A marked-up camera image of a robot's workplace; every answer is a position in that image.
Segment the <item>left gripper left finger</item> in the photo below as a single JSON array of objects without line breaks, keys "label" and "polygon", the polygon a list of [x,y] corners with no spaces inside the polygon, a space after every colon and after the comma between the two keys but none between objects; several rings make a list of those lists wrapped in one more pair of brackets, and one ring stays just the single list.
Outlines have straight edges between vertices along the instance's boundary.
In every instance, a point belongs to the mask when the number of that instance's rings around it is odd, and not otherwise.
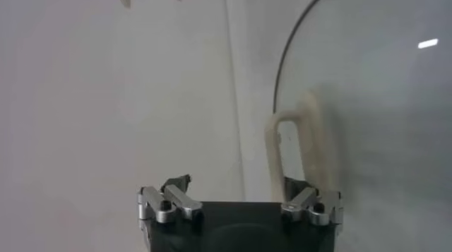
[{"label": "left gripper left finger", "polygon": [[166,180],[160,189],[141,187],[137,193],[138,219],[155,220],[160,224],[173,223],[177,215],[192,222],[202,220],[202,202],[186,194],[190,183],[191,176],[185,174]]}]

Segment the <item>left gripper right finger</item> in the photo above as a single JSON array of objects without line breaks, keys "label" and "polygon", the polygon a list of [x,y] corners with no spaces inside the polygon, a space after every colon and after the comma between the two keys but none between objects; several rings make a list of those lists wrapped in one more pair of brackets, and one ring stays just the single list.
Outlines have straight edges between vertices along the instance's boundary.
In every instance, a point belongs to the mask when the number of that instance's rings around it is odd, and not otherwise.
[{"label": "left gripper right finger", "polygon": [[284,177],[285,202],[281,213],[291,222],[308,220],[312,225],[343,225],[342,196],[338,191],[321,191],[307,181]]}]

